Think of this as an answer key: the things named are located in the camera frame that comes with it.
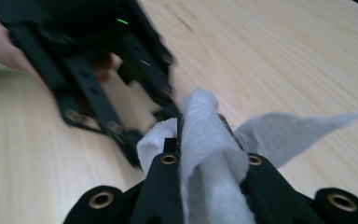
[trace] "hand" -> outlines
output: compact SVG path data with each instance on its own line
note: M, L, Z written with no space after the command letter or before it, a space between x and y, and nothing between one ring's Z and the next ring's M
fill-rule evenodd
M8 36L7 29L0 23L0 63L17 70L30 74L46 90L48 87L37 74L20 49L14 47ZM110 53L102 53L90 62L94 73L101 81L109 78L108 70L113 67L113 57Z

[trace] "metal ring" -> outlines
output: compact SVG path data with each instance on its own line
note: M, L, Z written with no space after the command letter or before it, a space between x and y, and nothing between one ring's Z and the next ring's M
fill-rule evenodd
M162 56L162 60L163 60L164 62L168 63L168 64L173 63L173 58L170 57L170 56L168 56L168 55Z
M354 201L342 194L331 193L327 199L335 207L347 212L354 212L358 208Z
M169 87L163 87L161 90L167 95L172 95L172 89Z
M260 165L263 162L257 156L249 156L249 163L251 165Z
M167 165L174 164L178 161L178 159L173 155L166 155L161 157L161 162Z
M82 120L82 116L75 112L73 109L65 110L65 116L73 122L79 123Z
M107 123L107 127L110 130L112 130L112 132L117 134L121 134L123 132L123 128L119 124L115 123L114 121L109 121Z
M89 206L95 209L105 208L114 200L114 195L111 191L101 191L89 199Z

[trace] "black plastic part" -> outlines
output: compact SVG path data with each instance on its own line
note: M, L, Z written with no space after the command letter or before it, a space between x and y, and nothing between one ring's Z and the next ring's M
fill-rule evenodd
M169 148L175 146L176 139L170 139L166 141L165 149L172 151ZM177 153L157 155L145 181L124 193L107 186L89 190L72 208L64 224L182 224L178 166ZM90 202L95 202L95 195L106 192L114 195L110 204L99 209L90 206Z
M132 214L131 224L183 223L178 166L179 156L176 153L159 154L153 159Z
M119 75L127 84L138 81L161 105L159 120L178 116L168 75L172 55L136 1L1 0L0 21L55 95L64 122L111 136L132 166L140 166L136 144L142 136L125 129L90 58L107 52L120 56ZM82 122L84 117L94 119L99 129Z
M358 198L342 189L321 189L313 209L329 224L358 223Z
M100 193L112 193L113 201L103 208L90 206L92 197ZM100 186L87 191L72 208L66 217L64 224L108 224L116 220L123 204L123 193L116 188Z
M249 156L251 165L241 189L257 223L324 223L267 159Z

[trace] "light wood grain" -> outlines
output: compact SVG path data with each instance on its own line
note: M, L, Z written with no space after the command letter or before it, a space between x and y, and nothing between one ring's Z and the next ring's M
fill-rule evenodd
M175 100L213 91L231 125L285 111L358 111L358 5L339 0L143 0L177 64ZM156 108L115 74L104 85L123 119L146 131ZM310 197L338 187L358 196L358 122L280 169ZM0 223L61 223L98 185L142 178L107 137L65 126L28 76L0 66Z

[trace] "green led light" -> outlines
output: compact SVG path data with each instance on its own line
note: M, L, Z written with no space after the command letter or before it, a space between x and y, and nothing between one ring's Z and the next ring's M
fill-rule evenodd
M117 19L117 21L122 22L122 23L124 23L124 24L126 24L126 25L129 24L127 21L124 21L124 20L122 20L122 19Z

